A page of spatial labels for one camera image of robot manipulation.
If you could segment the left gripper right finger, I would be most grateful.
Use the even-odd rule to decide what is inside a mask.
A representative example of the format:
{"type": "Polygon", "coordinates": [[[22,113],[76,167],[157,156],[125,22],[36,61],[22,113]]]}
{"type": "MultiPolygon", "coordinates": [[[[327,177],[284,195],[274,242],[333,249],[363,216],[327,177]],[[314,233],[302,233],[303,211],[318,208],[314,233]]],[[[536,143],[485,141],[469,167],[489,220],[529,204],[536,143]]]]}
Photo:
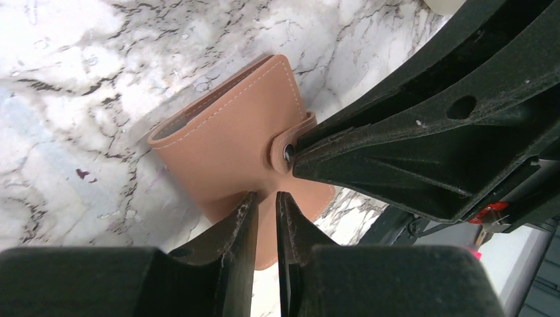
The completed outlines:
{"type": "Polygon", "coordinates": [[[479,260],[454,246],[341,246],[276,198],[283,316],[502,316],[479,260]]]}

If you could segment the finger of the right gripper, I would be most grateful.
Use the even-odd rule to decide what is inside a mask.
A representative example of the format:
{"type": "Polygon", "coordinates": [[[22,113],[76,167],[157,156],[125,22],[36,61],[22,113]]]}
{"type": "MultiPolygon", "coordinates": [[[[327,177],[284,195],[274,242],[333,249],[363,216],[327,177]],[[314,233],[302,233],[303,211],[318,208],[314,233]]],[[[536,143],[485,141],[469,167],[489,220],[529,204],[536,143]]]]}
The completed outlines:
{"type": "Polygon", "coordinates": [[[298,140],[303,151],[349,128],[374,124],[442,92],[509,44],[551,1],[466,1],[411,58],[298,140]]]}
{"type": "Polygon", "coordinates": [[[431,98],[303,151],[298,178],[438,221],[512,223],[559,191],[559,67],[482,65],[431,98]]]}

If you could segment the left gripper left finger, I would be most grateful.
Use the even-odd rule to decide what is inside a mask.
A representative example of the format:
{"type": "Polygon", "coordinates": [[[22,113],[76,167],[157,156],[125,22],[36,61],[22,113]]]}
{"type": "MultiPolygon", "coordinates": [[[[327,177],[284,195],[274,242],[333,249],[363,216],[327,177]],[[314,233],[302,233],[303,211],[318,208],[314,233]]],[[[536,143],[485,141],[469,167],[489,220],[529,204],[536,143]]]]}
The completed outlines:
{"type": "Polygon", "coordinates": [[[2,316],[249,316],[258,200],[170,251],[25,247],[1,253],[2,316]]]}

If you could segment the brown leather card holder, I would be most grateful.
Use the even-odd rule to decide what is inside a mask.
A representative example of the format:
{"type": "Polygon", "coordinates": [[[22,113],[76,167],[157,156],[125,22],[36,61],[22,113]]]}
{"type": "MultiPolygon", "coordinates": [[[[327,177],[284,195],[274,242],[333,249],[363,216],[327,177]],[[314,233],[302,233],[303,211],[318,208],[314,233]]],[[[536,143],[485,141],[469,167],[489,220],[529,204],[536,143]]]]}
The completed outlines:
{"type": "Polygon", "coordinates": [[[211,223],[258,195],[255,268],[277,261],[275,199],[289,192],[315,221],[335,188],[293,176],[298,138],[317,124],[286,56],[256,60],[159,124],[147,142],[211,223]]]}

